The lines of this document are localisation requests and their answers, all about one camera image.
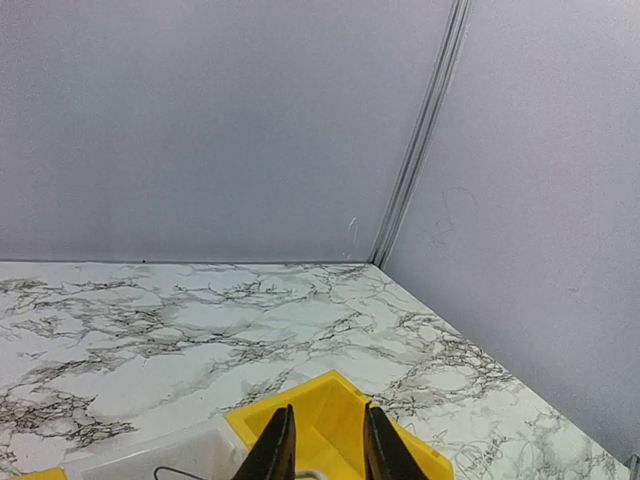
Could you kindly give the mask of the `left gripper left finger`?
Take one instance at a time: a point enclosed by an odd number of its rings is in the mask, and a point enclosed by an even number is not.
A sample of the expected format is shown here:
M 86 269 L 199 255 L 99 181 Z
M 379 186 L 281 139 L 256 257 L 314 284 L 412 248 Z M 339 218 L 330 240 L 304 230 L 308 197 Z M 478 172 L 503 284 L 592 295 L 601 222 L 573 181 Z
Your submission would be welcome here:
M 278 408 L 234 475 L 234 480 L 295 479 L 295 418 L 291 404 Z

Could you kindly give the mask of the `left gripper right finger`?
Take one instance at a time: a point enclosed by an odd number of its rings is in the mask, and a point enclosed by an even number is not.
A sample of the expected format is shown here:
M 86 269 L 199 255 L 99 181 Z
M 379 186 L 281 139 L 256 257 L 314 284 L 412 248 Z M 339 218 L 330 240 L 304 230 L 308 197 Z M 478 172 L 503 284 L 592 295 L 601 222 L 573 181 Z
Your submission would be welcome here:
M 384 411 L 364 408 L 363 457 L 366 480 L 425 480 L 425 474 Z

